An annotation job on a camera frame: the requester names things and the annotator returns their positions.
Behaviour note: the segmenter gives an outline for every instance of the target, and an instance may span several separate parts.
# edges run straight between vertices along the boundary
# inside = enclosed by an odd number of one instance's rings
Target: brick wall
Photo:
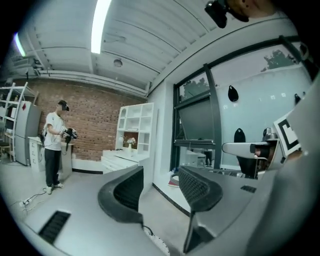
[[[52,79],[32,79],[28,83],[39,92],[36,105],[42,110],[40,131],[59,100],[67,102],[70,111],[63,117],[66,127],[78,133],[78,139],[72,141],[72,152],[83,160],[100,161],[103,150],[115,149],[120,107],[145,103],[143,99],[85,83]]]

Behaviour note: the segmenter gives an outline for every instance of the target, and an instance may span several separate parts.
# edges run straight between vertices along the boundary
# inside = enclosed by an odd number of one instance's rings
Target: desk
[[[43,172],[46,170],[45,151],[39,137],[28,137],[30,139],[30,163],[31,168],[35,172]],[[61,158],[60,169],[58,172],[59,180],[65,180],[72,173],[72,146],[69,144],[66,151],[67,143],[61,142]]]

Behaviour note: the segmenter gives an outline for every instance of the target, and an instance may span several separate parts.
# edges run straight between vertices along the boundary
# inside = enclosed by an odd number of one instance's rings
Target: refrigerator
[[[29,101],[22,101],[15,124],[15,160],[30,165],[29,138],[37,137],[41,110]]]

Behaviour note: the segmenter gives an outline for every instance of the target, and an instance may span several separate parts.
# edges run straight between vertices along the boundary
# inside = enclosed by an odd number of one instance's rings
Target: ceiling
[[[148,90],[175,58],[220,30],[204,11],[207,2],[113,0],[104,23],[101,54],[90,51],[97,0],[48,0],[30,15],[19,37],[39,69],[82,72]],[[8,56],[2,69],[14,75],[12,60],[20,54],[12,46]],[[116,59],[122,67],[115,67]]]

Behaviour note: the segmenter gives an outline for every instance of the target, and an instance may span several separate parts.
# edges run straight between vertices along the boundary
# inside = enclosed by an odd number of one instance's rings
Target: camera
[[[204,10],[221,29],[224,29],[227,25],[227,13],[230,13],[233,17],[241,22],[249,21],[248,17],[242,16],[232,10],[228,5],[227,0],[209,1]]]

